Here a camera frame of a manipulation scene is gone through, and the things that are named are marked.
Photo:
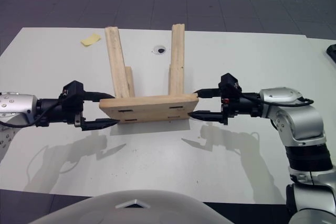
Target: black object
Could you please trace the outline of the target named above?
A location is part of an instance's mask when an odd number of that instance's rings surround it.
[[[331,59],[336,63],[336,44],[331,45],[327,48],[327,54],[329,54]]]
[[[286,147],[289,166],[305,172],[319,172],[332,169],[330,153],[326,144]]]
[[[36,104],[36,116],[39,118],[35,125],[48,127],[49,123],[64,122],[81,127],[83,131],[98,130],[119,123],[115,119],[96,119],[85,121],[82,116],[84,101],[99,102],[100,99],[114,98],[106,93],[86,92],[83,83],[72,81],[63,87],[58,99],[39,99]]]
[[[286,187],[286,206],[290,216],[293,216],[298,211],[295,203],[293,184]]]
[[[242,93],[238,80],[230,73],[221,77],[218,89],[201,89],[196,91],[200,98],[220,97],[222,102],[221,112],[194,111],[189,116],[202,121],[214,121],[228,124],[228,118],[233,118],[238,114],[248,114],[252,117],[262,115],[261,102],[258,93]]]

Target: floor tile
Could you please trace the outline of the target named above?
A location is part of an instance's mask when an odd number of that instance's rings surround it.
[[[266,33],[272,34],[301,34],[297,25],[291,20],[260,19]]]
[[[78,21],[78,27],[105,28],[113,26],[116,13],[111,14],[83,14]]]
[[[309,38],[336,39],[336,35],[332,32],[327,24],[299,21],[297,21],[296,24],[298,25],[302,34]]]
[[[188,20],[186,16],[157,15],[154,13],[151,21],[151,30],[171,30],[173,24],[185,24],[188,30]]]
[[[264,33],[258,18],[224,18],[226,31]]]
[[[291,17],[280,1],[254,2],[253,5],[259,18],[291,20]]]
[[[121,15],[117,14],[114,26],[125,29],[150,29],[151,14],[148,15]]]
[[[188,17],[190,31],[225,31],[222,17]]]

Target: gray tiled floor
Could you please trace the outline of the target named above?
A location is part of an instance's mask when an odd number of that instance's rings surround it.
[[[22,27],[304,34],[336,39],[336,0],[0,0],[0,53]]]

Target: wood grain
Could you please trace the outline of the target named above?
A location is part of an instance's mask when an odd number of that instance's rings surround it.
[[[116,98],[130,97],[118,28],[105,28],[105,36],[110,59],[114,95]]]
[[[130,97],[135,97],[132,68],[126,66],[125,71]]]
[[[100,100],[99,108],[120,123],[188,119],[198,103],[197,94],[158,95]]]
[[[171,63],[169,68],[169,94],[184,93],[184,24],[172,27]]]

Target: wooden stool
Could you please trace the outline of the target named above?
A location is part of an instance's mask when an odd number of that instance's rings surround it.
[[[184,94],[184,24],[172,27],[169,95],[135,97],[131,67],[125,67],[119,30],[105,28],[115,99],[100,100],[99,108],[120,123],[188,119],[197,94]]]

